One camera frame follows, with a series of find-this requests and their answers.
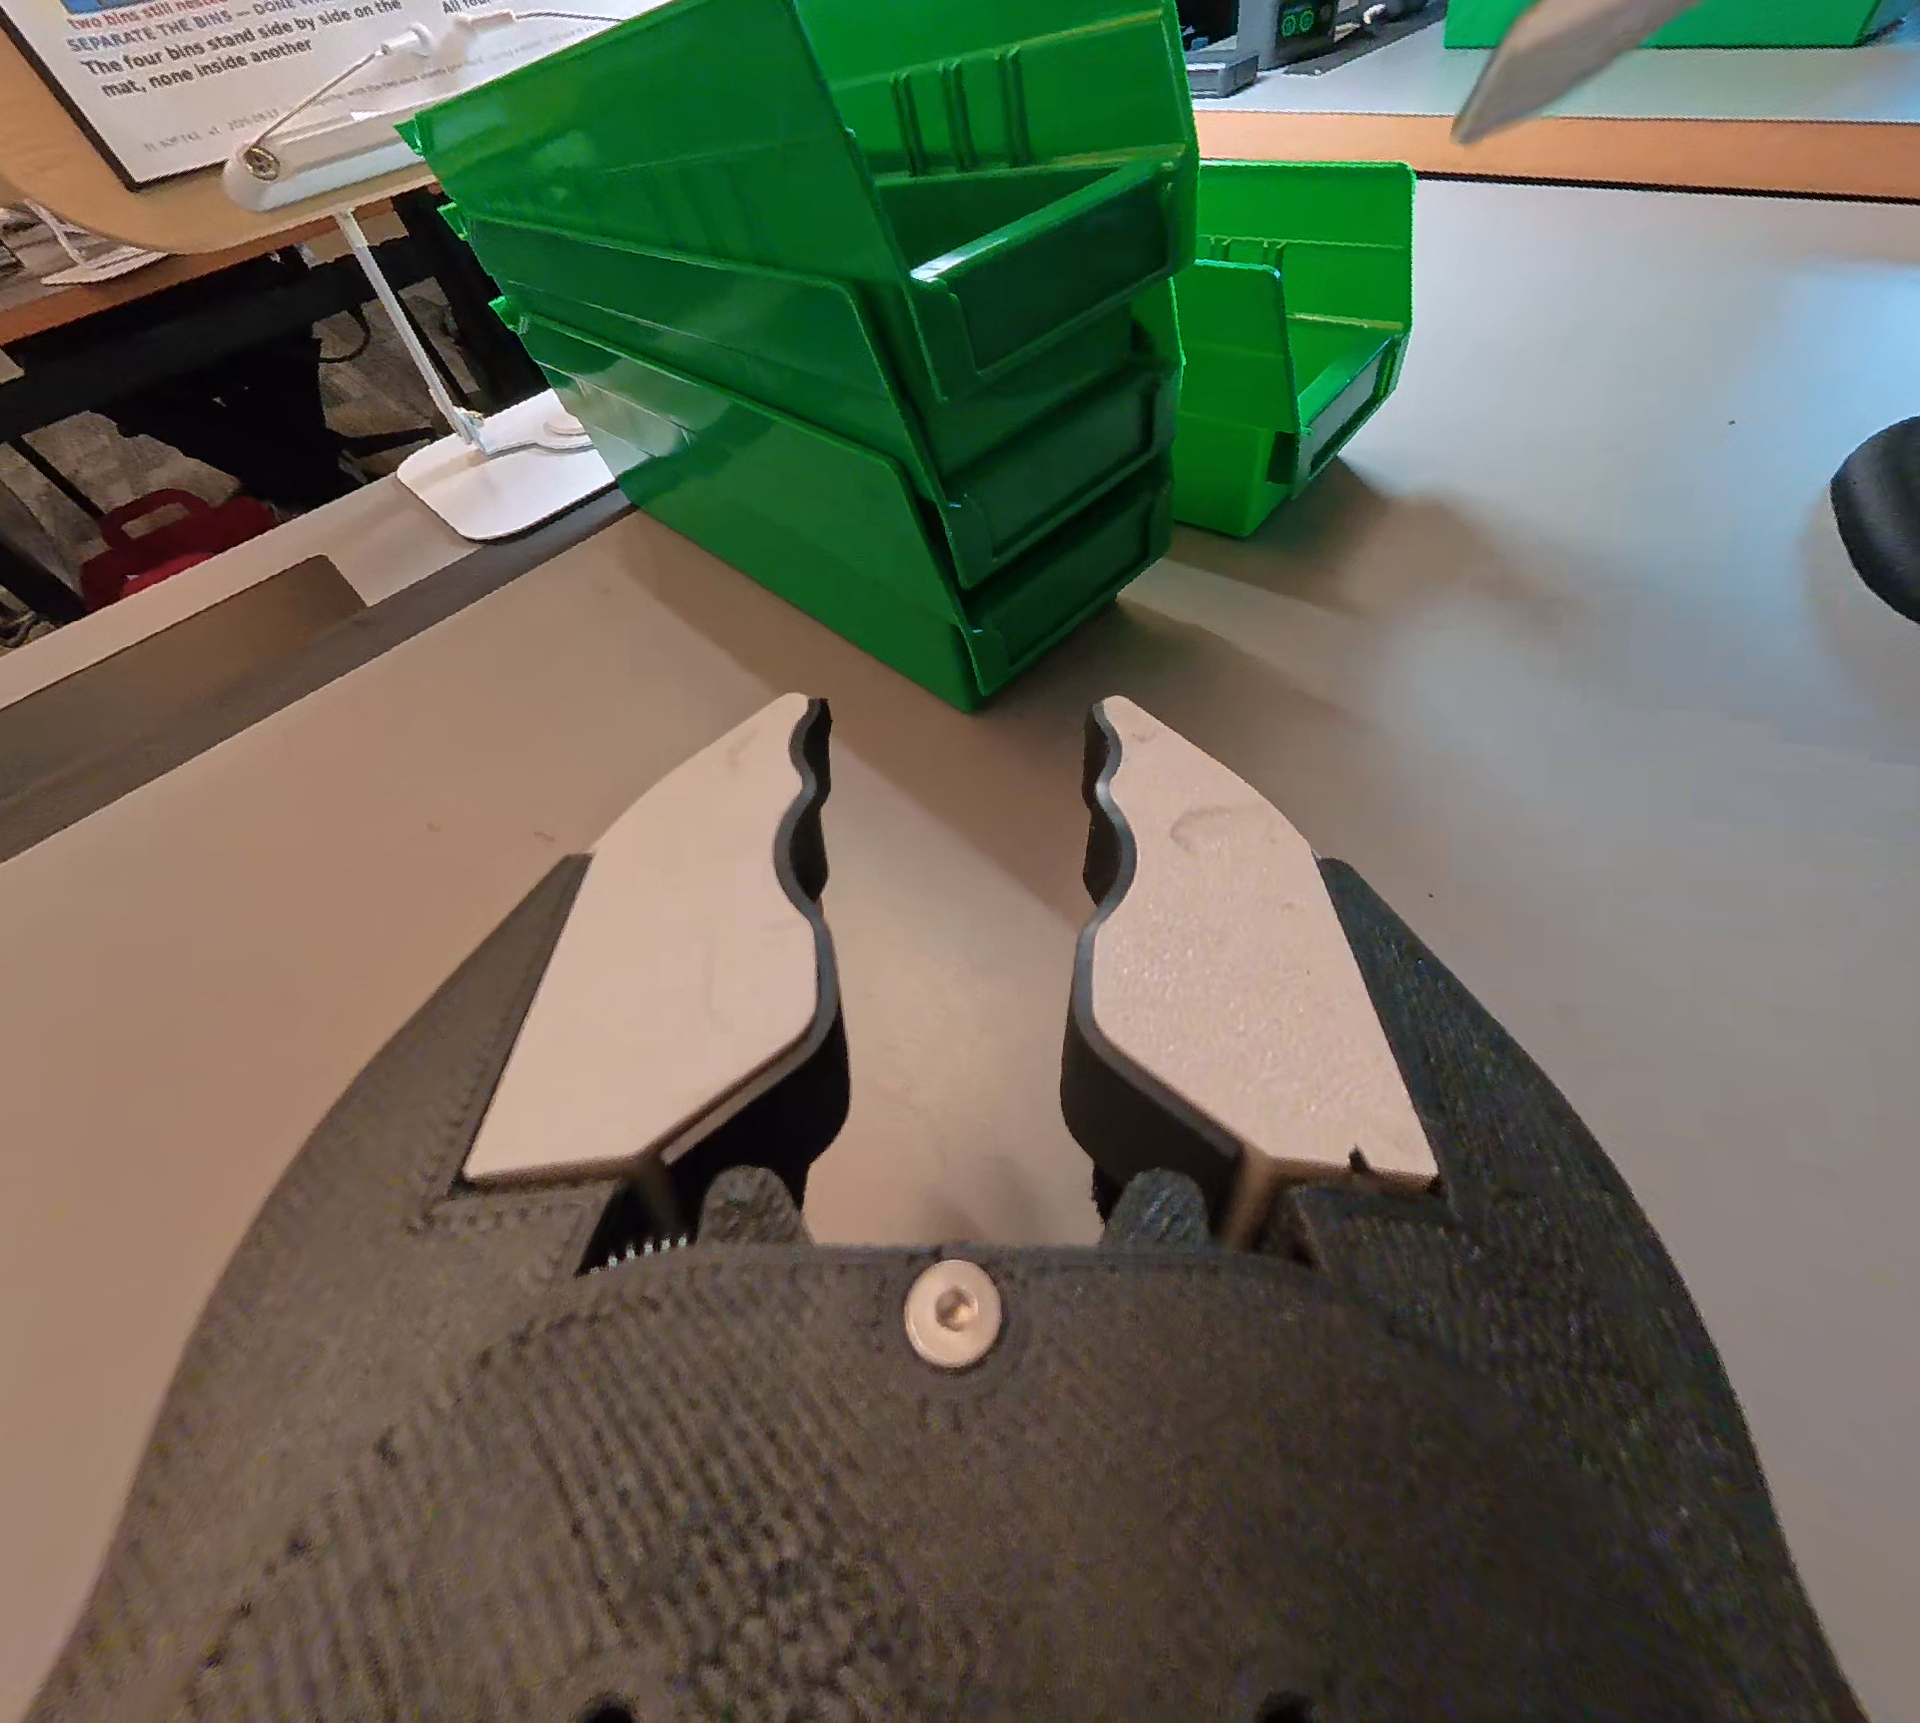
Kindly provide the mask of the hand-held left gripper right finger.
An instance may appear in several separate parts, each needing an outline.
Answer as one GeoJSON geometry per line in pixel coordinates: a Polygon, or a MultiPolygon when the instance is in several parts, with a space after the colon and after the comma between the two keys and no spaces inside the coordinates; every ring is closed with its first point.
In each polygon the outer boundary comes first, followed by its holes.
{"type": "Polygon", "coordinates": [[[1250,1246],[1284,1194],[1442,1178],[1325,862],[1242,776],[1129,698],[1085,722],[1062,1114],[1113,1214],[1186,1178],[1250,1246]]]}

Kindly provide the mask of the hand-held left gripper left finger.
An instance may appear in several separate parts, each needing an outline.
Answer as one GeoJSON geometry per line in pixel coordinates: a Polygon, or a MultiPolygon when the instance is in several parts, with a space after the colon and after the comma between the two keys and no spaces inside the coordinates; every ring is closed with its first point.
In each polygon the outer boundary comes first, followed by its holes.
{"type": "Polygon", "coordinates": [[[735,1168],[805,1206],[852,1106],[824,890],[832,712],[789,694],[591,848],[463,1166],[476,1188],[610,1182],[645,1236],[735,1168]]]}

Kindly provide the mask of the green plastic bin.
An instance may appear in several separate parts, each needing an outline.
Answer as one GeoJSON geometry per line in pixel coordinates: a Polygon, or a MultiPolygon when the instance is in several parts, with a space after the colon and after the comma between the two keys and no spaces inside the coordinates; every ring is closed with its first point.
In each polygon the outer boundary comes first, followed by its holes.
{"type": "Polygon", "coordinates": [[[699,382],[892,462],[978,588],[1114,496],[1168,506],[1178,364],[1109,278],[1044,280],[1034,228],[1160,250],[1116,180],[876,286],[444,204],[523,326],[699,382]]]}
{"type": "Polygon", "coordinates": [[[676,0],[398,128],[470,226],[863,296],[961,398],[1193,258],[1177,0],[676,0]]]}
{"type": "Polygon", "coordinates": [[[1402,162],[1207,160],[1174,282],[1172,514],[1244,538],[1303,496],[1399,386],[1415,326],[1402,162]]]}
{"type": "Polygon", "coordinates": [[[493,302],[630,504],[962,712],[1029,674],[1172,542],[1172,400],[1132,366],[957,492],[565,322],[493,302]]]}

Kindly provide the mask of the white sign stand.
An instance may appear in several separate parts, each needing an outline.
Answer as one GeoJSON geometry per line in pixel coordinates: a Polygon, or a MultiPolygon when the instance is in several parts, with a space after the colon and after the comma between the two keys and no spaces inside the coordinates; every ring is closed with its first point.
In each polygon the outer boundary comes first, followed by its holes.
{"type": "Polygon", "coordinates": [[[617,488],[598,446],[554,392],[493,416],[460,406],[356,216],[340,208],[332,220],[444,422],[444,436],[423,442],[397,466],[397,480],[414,500],[464,542],[499,544],[617,488]]]}

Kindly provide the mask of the wooden side table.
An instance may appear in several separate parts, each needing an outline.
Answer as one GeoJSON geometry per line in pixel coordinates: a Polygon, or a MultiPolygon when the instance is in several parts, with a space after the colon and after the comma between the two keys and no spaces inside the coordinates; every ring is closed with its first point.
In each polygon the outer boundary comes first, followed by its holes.
{"type": "Polygon", "coordinates": [[[213,340],[276,338],[372,300],[332,218],[302,222],[248,244],[162,256],[98,284],[55,286],[53,234],[21,244],[23,270],[4,282],[4,380],[31,366],[161,328],[206,330],[213,340]]]}

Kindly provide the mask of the white clip bar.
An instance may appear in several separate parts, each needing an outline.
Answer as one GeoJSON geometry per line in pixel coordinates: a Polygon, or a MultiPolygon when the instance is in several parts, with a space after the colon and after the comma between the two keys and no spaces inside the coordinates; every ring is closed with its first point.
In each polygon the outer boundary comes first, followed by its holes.
{"type": "Polygon", "coordinates": [[[298,102],[252,128],[221,172],[222,192],[252,214],[340,196],[359,186],[427,170],[404,134],[423,108],[443,102],[446,82],[479,64],[482,80],[508,68],[494,38],[560,26],[565,44],[623,20],[558,8],[496,8],[457,14],[440,26],[412,24],[350,60],[298,102]]]}

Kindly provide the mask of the red handled case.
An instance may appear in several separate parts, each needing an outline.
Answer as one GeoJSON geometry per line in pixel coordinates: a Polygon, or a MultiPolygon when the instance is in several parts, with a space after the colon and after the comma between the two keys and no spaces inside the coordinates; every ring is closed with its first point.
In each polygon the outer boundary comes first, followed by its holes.
{"type": "Polygon", "coordinates": [[[81,596],[100,612],[276,530],[269,504],[236,494],[214,504],[181,488],[156,488],[100,522],[103,548],[81,566],[81,596]]]}

